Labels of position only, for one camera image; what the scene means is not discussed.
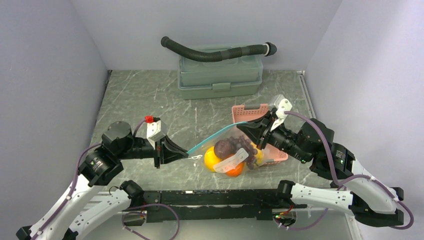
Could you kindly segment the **yellow mango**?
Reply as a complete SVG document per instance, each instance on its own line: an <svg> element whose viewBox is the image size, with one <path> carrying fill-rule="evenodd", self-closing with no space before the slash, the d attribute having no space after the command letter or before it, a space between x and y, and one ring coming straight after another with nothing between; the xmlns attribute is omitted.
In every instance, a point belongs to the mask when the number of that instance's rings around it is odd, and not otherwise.
<svg viewBox="0 0 424 240"><path fill-rule="evenodd" d="M255 160L256 160L255 163L257 165L261 166L264 162L264 153L261 149L257 148L257 146L253 142L251 142L250 144L252 145L254 153L255 153L255 155L254 155Z"/></svg>

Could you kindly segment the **dark red grape bunch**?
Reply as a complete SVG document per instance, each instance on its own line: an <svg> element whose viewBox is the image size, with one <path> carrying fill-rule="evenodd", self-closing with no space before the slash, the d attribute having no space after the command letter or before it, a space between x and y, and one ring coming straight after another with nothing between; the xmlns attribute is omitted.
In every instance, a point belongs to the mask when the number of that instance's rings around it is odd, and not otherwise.
<svg viewBox="0 0 424 240"><path fill-rule="evenodd" d="M243 149L247 153L247 157L243 159L243 162L246 164L249 170L253 170L255 167L258 167L257 155L259 151L253 145L252 141L244 136L239 137L229 137L228 141L230 143L231 153L235 154L240 149Z"/></svg>

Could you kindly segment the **dark red plum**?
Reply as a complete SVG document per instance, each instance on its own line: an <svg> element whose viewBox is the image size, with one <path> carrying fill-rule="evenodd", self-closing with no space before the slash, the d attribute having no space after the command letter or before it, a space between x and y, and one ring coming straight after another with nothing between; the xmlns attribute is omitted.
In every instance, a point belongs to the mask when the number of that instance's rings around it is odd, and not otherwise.
<svg viewBox="0 0 424 240"><path fill-rule="evenodd" d="M219 140L214 145L214 153L218 158L224 160L234 153L234 146L229 140Z"/></svg>

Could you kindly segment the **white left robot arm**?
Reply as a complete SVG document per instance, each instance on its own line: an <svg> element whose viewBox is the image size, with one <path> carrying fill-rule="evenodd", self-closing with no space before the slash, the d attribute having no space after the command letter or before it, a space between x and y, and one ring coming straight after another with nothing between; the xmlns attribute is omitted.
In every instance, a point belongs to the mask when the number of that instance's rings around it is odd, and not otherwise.
<svg viewBox="0 0 424 240"><path fill-rule="evenodd" d="M123 161L152 159L154 166L188 157L188 152L171 141L165 125L148 116L147 138L137 137L136 130L124 121L109 125L101 142L86 148L80 155L73 179L53 207L35 224L21 227L20 240L79 240L115 213L153 205L151 197L134 181L124 181L118 189L89 210L84 207L123 171Z"/></svg>

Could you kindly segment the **yellow lemon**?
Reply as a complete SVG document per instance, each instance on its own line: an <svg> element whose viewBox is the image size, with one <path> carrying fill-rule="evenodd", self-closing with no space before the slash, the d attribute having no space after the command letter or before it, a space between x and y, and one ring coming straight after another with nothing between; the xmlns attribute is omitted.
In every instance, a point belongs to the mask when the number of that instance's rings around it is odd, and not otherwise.
<svg viewBox="0 0 424 240"><path fill-rule="evenodd" d="M211 146L204 154L203 162L205 167L211 172L215 172L214 165L220 163L222 161L221 158L217 157L214 152L214 146Z"/></svg>

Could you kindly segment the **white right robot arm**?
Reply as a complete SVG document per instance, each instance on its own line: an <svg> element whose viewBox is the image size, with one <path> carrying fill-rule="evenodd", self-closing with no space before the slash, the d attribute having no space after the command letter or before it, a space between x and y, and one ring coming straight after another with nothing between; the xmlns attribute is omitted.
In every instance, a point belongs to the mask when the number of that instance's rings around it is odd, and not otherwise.
<svg viewBox="0 0 424 240"><path fill-rule="evenodd" d="M281 180L275 200L282 207L312 205L333 209L353 216L370 227L405 230L414 222L405 223L410 210L404 204L404 191L388 187L377 180L346 147L333 141L334 132L315 118L302 117L298 132L287 129L276 110L264 116L239 123L242 131L260 149L273 146L301 163L310 163L310 171L331 180L335 190L314 188Z"/></svg>

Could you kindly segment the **orange fruit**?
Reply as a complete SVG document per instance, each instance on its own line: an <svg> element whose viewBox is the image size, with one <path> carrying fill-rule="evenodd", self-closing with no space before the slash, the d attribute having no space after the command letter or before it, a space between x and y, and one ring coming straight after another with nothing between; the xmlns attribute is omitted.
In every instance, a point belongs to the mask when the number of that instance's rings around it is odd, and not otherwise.
<svg viewBox="0 0 424 240"><path fill-rule="evenodd" d="M229 170L225 174L228 177L232 177L232 178L238 177L243 172L244 166L245 166L245 164L243 162L241 162L234 169Z"/></svg>

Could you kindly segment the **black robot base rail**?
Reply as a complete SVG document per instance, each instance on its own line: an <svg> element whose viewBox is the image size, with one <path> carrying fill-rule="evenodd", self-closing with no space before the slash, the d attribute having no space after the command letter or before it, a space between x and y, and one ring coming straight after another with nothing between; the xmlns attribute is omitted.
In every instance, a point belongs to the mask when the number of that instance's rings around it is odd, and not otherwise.
<svg viewBox="0 0 424 240"><path fill-rule="evenodd" d="M276 192L276 189L147 190L127 211L145 211L148 223L175 219L270 221L282 210L307 207L278 199Z"/></svg>

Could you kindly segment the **clear zip top bag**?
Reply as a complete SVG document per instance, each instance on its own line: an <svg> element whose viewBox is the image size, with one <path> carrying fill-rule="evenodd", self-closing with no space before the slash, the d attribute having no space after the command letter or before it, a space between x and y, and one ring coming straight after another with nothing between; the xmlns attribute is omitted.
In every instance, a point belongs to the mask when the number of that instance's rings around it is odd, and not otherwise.
<svg viewBox="0 0 424 240"><path fill-rule="evenodd" d="M212 173L236 178L263 166L270 159L270 151L259 149L237 128L241 122L230 124L212 134L187 153L191 160L199 160Z"/></svg>

